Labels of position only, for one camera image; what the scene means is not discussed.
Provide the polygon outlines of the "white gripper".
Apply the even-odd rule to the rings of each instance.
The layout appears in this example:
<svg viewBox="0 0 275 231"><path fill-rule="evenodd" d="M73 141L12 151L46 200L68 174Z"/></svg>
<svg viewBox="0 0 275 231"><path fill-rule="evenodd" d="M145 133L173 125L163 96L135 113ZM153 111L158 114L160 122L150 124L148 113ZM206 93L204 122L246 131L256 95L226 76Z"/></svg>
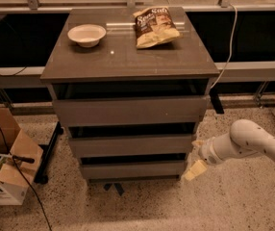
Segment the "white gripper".
<svg viewBox="0 0 275 231"><path fill-rule="evenodd" d="M223 163L222 143L218 138L212 137L205 141L193 141L192 146L197 148L200 147L198 155L202 160L194 162L189 170L184 174L186 180L191 181L204 173L208 168L207 164L215 166Z"/></svg>

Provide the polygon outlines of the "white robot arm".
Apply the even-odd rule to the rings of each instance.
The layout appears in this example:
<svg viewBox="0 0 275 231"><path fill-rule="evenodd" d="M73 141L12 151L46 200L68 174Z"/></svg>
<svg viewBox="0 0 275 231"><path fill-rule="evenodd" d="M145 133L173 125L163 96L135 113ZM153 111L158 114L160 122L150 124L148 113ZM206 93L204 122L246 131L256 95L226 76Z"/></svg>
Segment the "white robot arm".
<svg viewBox="0 0 275 231"><path fill-rule="evenodd" d="M203 141L194 141L199 159L184 173L188 181L229 159L242 159L258 153L275 162L275 137L248 119L236 120L227 133Z"/></svg>

